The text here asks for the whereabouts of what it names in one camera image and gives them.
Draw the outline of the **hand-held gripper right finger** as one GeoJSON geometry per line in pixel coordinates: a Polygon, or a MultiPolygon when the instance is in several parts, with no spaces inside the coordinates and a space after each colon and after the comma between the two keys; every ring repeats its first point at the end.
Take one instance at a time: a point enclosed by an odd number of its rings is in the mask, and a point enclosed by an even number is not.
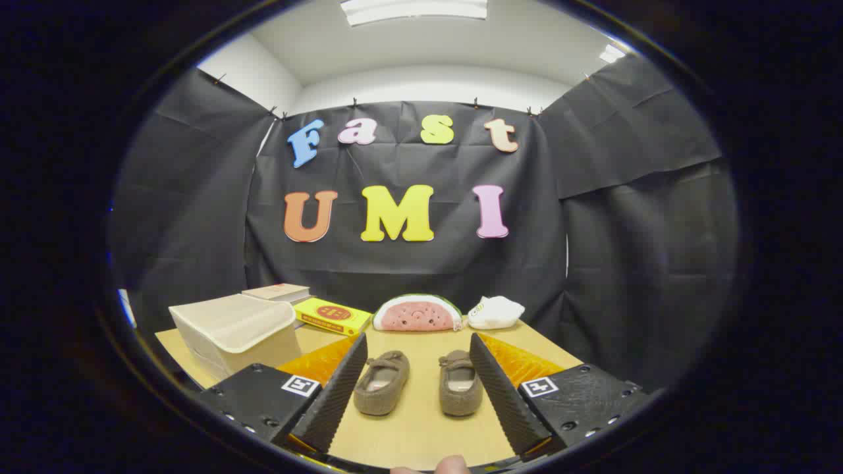
{"type": "Polygon", "coordinates": [[[470,359],[510,447],[524,461],[607,432],[649,402],[640,385],[593,364],[563,369],[482,333],[472,335],[470,359]]]}

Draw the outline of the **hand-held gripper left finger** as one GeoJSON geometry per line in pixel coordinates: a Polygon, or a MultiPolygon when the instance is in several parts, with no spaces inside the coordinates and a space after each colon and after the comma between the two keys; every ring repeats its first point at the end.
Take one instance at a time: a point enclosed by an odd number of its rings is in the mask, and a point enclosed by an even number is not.
{"type": "Polygon", "coordinates": [[[198,401],[262,441],[325,455],[367,357],[365,334],[345,337],[280,368],[251,363],[198,401]]]}

